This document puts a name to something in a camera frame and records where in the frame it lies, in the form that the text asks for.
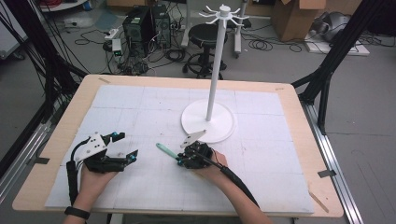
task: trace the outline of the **cardboard box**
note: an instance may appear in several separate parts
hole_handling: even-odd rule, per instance
[[[271,23],[280,41],[302,41],[326,0],[278,0]]]

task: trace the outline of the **green object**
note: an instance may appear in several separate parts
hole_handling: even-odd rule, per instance
[[[171,156],[173,159],[178,158],[178,156],[177,156],[177,154],[175,152],[171,151],[171,149],[167,148],[163,144],[157,143],[156,146],[157,146],[157,148],[159,148],[160,150],[164,151],[166,154]]]

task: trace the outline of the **white paper sheet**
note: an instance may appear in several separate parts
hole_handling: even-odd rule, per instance
[[[208,90],[102,86],[64,157],[47,207],[66,207],[65,163],[79,142],[99,132],[125,132],[110,143],[107,155],[124,157],[139,149],[137,161],[117,175],[95,204],[98,208],[232,212],[219,189],[177,166],[156,148],[162,143],[182,152],[186,134],[180,118],[184,108],[207,99]],[[276,93],[217,90],[216,102],[235,114],[237,127],[227,140],[212,144],[225,154],[229,167],[245,182],[262,211],[313,213],[304,175],[295,152],[282,105]]]

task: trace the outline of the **computer tower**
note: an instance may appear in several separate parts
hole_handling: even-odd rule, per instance
[[[170,30],[170,17],[166,13],[165,5],[156,5],[151,8],[153,26],[157,44],[160,47],[169,49],[171,48],[171,30]]]
[[[154,37],[150,9],[148,6],[134,6],[122,23],[131,56],[146,57],[149,41]]]

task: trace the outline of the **black strap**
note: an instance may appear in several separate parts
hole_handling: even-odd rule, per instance
[[[73,204],[78,196],[78,170],[75,161],[66,163],[67,181],[69,183],[70,203]]]
[[[75,217],[81,217],[87,220],[90,217],[90,213],[72,206],[68,206],[66,210],[64,210],[64,213],[67,215],[72,215]]]
[[[254,199],[253,195],[251,194],[250,190],[248,190],[248,187],[244,184],[244,182],[233,172],[228,168],[227,166],[223,166],[220,168],[221,172],[224,173],[231,181],[235,183],[235,185],[240,188],[246,195],[247,197],[254,202],[258,207],[259,204],[256,202]]]

